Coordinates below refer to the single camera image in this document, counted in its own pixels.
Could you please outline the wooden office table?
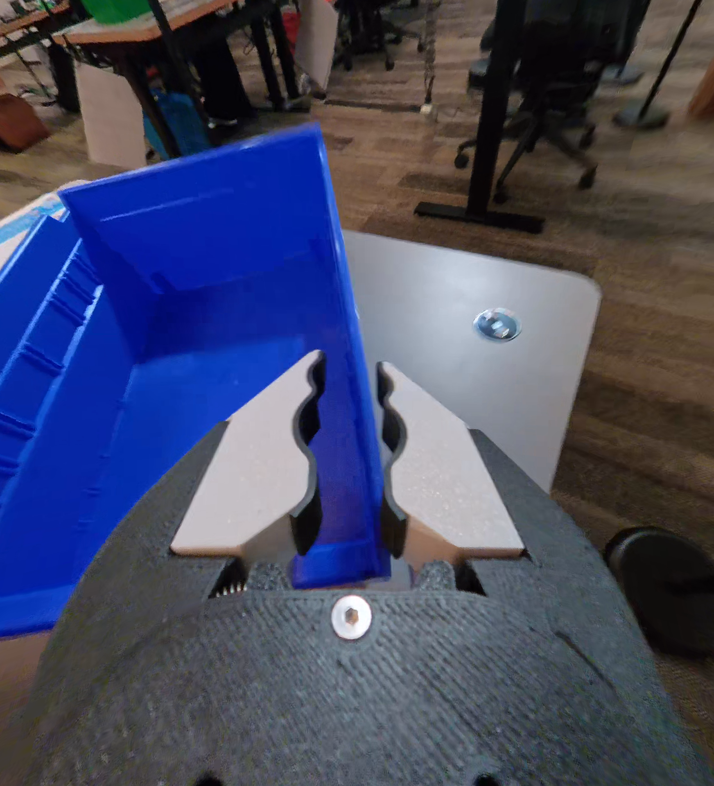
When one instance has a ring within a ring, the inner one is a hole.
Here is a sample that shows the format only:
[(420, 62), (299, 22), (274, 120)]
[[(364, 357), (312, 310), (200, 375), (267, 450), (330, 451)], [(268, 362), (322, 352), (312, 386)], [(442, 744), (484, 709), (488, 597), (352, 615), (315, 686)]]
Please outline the wooden office table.
[(64, 112), (80, 113), (74, 58), (69, 44), (58, 44), (54, 35), (91, 18), (84, 2), (8, 2), (10, 14), (0, 16), (0, 61), (22, 59), (23, 50), (38, 47), (48, 58), (55, 103)]
[(284, 112), (301, 98), (297, 72), (282, 18), (282, 3), (273, 1), (148, 2), (149, 12), (115, 25), (91, 18), (66, 27), (54, 39), (87, 56), (104, 58), (124, 76), (170, 159), (183, 156), (149, 84), (147, 66), (167, 62), (163, 75), (183, 88), (195, 111), (207, 144), (214, 140), (213, 122), (191, 68), (194, 55), (213, 43), (248, 28), (260, 59), (273, 110)]

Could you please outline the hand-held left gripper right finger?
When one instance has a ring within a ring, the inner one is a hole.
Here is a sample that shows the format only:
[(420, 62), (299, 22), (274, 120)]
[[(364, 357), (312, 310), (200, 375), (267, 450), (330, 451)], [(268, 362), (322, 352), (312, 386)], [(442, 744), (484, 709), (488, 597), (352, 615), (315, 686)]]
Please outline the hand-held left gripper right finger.
[(381, 526), (391, 556), (415, 571), (434, 561), (517, 559), (525, 545), (467, 424), (397, 367), (376, 367), (384, 467)]

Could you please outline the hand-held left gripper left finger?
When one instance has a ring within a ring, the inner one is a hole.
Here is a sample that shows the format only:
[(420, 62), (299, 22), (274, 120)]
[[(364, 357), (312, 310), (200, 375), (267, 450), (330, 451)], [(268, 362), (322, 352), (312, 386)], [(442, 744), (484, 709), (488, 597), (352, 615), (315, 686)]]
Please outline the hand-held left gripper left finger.
[(178, 556), (285, 563), (306, 555), (323, 522), (316, 459), (325, 354), (313, 350), (226, 422), (172, 539)]

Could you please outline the black stand with round base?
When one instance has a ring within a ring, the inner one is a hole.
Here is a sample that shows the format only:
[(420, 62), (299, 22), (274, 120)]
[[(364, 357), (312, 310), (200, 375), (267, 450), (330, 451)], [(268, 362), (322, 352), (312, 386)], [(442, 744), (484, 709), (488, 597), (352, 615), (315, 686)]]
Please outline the black stand with round base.
[(681, 23), (671, 48), (657, 73), (655, 80), (648, 90), (646, 97), (641, 100), (628, 102), (612, 118), (612, 122), (619, 128), (635, 129), (640, 131), (654, 131), (664, 127), (670, 117), (670, 112), (655, 105), (660, 87), (680, 50), (690, 26), (694, 22), (702, 1), (692, 1), (689, 10)]
[(604, 560), (656, 650), (714, 657), (714, 560), (699, 545), (659, 527), (631, 527), (608, 541)]

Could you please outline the white cylindrical bin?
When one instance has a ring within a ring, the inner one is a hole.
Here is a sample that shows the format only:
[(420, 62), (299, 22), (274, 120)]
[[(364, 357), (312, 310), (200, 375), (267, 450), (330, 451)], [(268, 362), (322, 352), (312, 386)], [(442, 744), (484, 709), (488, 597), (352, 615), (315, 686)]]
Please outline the white cylindrical bin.
[(75, 67), (87, 156), (91, 163), (132, 171), (161, 161), (148, 142), (144, 114), (128, 80), (107, 68)]

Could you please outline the black desk leg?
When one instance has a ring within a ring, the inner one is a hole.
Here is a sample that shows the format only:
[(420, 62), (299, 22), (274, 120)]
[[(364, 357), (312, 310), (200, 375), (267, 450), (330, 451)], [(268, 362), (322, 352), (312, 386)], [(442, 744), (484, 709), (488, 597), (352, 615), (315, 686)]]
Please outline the black desk leg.
[(525, 1), (497, 2), (494, 18), (495, 36), (483, 88), (477, 145), (472, 157), (466, 205), (457, 207), (443, 203), (421, 202), (413, 211), (415, 215), (529, 234), (542, 232), (545, 225), (545, 220), (542, 218), (489, 209), (512, 78), (520, 57), (525, 13)]

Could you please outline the grey desk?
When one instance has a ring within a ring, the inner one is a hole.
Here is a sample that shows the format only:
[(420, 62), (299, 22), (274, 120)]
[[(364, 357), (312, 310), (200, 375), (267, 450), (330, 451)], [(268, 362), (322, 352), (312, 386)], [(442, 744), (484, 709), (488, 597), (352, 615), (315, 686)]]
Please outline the grey desk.
[[(371, 384), (390, 361), (550, 492), (601, 303), (570, 271), (343, 231)], [(507, 343), (472, 327), (517, 314)]]

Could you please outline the black office chair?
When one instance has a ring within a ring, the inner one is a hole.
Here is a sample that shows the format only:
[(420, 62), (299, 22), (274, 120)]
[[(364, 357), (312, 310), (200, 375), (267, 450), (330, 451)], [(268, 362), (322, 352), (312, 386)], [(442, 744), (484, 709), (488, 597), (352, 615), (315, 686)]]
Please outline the black office chair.
[(578, 146), (565, 137), (565, 127), (569, 120), (583, 121), (578, 113), (596, 90), (606, 64), (598, 16), (595, 2), (526, 2), (520, 29), (510, 35), (498, 29), (504, 13), (497, 11), (488, 40), (488, 67), (499, 54), (509, 55), (506, 86), (519, 92), (522, 100), (498, 137), (499, 142), (516, 138), (517, 146), (495, 182), (495, 203), (506, 202), (510, 173), (523, 154), (534, 150), (539, 138), (578, 163), (582, 170), (579, 189), (593, 186), (598, 164), (586, 151), (595, 125), (585, 123)]
[(337, 13), (334, 67), (341, 66), (344, 71), (351, 72), (357, 56), (379, 54), (384, 70), (392, 72), (395, 59), (389, 46), (400, 45), (405, 40), (415, 41), (419, 54), (426, 52), (423, 33), (415, 32), (387, 16), (396, 12), (416, 12), (421, 8), (418, 1), (336, 1), (333, 8)]

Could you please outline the white panel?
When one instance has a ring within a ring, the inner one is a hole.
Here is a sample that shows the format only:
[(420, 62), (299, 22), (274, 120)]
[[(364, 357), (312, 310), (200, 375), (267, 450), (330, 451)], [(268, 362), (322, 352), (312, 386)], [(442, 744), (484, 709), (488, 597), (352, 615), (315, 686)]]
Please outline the white panel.
[(300, 70), (321, 91), (330, 80), (339, 15), (332, 2), (299, 1), (300, 26), (294, 57)]

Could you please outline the green bin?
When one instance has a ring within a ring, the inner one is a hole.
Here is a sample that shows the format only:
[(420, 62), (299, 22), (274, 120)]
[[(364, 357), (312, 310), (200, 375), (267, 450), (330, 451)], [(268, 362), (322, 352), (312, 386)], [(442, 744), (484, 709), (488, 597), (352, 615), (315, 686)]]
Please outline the green bin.
[(150, 14), (148, 1), (82, 1), (87, 13), (100, 25), (121, 25)]

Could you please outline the round metal desk grommet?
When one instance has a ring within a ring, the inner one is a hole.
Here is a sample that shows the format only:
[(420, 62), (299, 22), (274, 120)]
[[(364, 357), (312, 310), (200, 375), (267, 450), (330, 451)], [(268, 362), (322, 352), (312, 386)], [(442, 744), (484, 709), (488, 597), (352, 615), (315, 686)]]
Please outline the round metal desk grommet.
[(522, 330), (515, 312), (503, 307), (493, 307), (480, 312), (472, 327), (482, 338), (496, 343), (507, 343), (516, 339)]

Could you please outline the blue storage bin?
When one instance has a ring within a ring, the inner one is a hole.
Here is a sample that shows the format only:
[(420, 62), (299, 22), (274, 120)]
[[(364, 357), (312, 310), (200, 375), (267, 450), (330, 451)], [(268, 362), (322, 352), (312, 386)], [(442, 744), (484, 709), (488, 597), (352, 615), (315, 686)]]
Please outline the blue storage bin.
[(0, 271), (0, 638), (57, 623), (138, 499), (313, 350), (323, 522), (299, 588), (390, 574), (373, 396), (323, 135), (67, 189)]

